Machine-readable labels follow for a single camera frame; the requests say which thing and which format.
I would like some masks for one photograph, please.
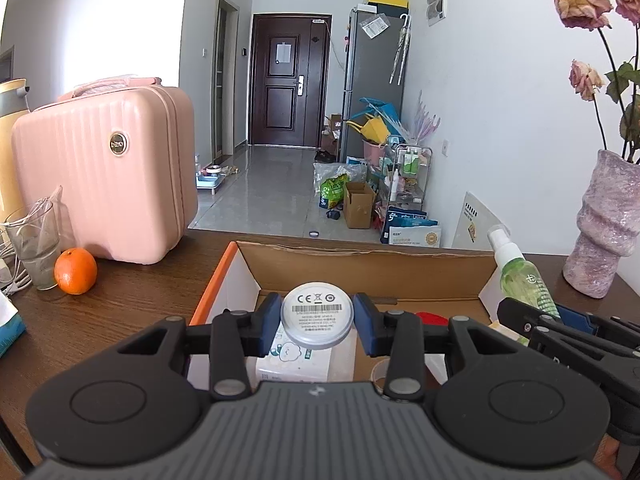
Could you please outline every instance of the white bottle cap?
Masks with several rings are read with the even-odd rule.
[[[524,258],[518,246],[511,241],[509,232],[504,225],[497,225],[489,229],[488,237],[491,247],[494,248],[495,263],[498,264],[500,270],[503,270],[509,262]]]
[[[353,303],[329,283],[307,283],[293,289],[282,302],[280,318],[292,342],[309,350],[341,343],[353,323]]]

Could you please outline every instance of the yellow thermos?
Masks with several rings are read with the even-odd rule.
[[[29,113],[26,83],[26,79],[0,83],[0,223],[24,206],[15,176],[11,130],[19,117]]]

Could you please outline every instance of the tiled floor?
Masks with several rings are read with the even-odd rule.
[[[374,230],[349,229],[344,216],[329,220],[318,207],[313,186],[313,150],[249,146],[224,162],[239,173],[228,177],[215,195],[198,192],[192,227],[308,238],[318,231],[326,240],[379,242]]]

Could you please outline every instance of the brown door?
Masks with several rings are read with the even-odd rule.
[[[324,125],[331,18],[257,15],[251,143],[318,146]]]

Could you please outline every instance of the brown table surface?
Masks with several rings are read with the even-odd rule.
[[[233,240],[290,247],[380,250],[357,244],[190,230],[166,258],[153,266],[101,260],[98,282],[83,296],[29,288],[12,297],[27,332],[0,358],[0,413],[32,460],[39,460],[24,422],[33,391],[47,379],[159,319],[189,319],[227,245]],[[407,253],[447,252],[398,248]],[[564,256],[532,255],[554,299],[576,310],[640,322],[640,298],[619,277],[604,300],[592,300],[562,278]],[[0,451],[0,479],[18,473]]]

